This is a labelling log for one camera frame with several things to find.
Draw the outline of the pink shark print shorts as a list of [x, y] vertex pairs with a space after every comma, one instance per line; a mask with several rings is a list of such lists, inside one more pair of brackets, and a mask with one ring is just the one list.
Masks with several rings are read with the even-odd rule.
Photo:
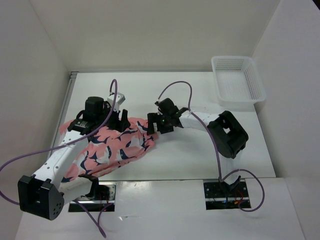
[[82, 174], [102, 177], [151, 151], [159, 137], [147, 134], [148, 121], [137, 117], [128, 121], [130, 126], [124, 132], [102, 127], [76, 155], [62, 182], [71, 182]]

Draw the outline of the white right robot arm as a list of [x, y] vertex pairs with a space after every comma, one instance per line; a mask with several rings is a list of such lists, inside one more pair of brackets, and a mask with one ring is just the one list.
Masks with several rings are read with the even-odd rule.
[[230, 197], [237, 191], [241, 180], [239, 161], [249, 135], [235, 116], [228, 110], [220, 114], [178, 108], [170, 98], [156, 101], [157, 112], [147, 114], [147, 134], [166, 134], [175, 127], [204, 131], [209, 134], [217, 159], [219, 191]]

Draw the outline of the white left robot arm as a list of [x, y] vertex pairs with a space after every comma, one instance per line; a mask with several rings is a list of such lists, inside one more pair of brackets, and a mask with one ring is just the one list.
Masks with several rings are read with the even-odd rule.
[[24, 175], [18, 181], [19, 207], [23, 212], [52, 221], [66, 203], [79, 197], [94, 200], [99, 196], [99, 180], [87, 170], [69, 182], [63, 182], [63, 177], [88, 144], [107, 143], [107, 137], [97, 135], [101, 127], [123, 132], [130, 126], [127, 110], [119, 110], [125, 99], [122, 93], [111, 93], [106, 100], [91, 96], [85, 101], [84, 110], [68, 126], [59, 148], [32, 176]]

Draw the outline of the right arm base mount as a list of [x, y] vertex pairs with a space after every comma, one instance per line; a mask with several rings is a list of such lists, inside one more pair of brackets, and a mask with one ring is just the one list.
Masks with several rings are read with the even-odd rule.
[[206, 210], [250, 209], [251, 203], [247, 184], [240, 180], [236, 185], [229, 187], [218, 180], [203, 182]]

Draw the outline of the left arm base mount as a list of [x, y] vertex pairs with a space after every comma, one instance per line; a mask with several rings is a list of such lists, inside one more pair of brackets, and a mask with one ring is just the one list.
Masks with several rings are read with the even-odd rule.
[[80, 196], [76, 199], [89, 212], [98, 213], [115, 211], [117, 183], [115, 181], [101, 181], [93, 197]]

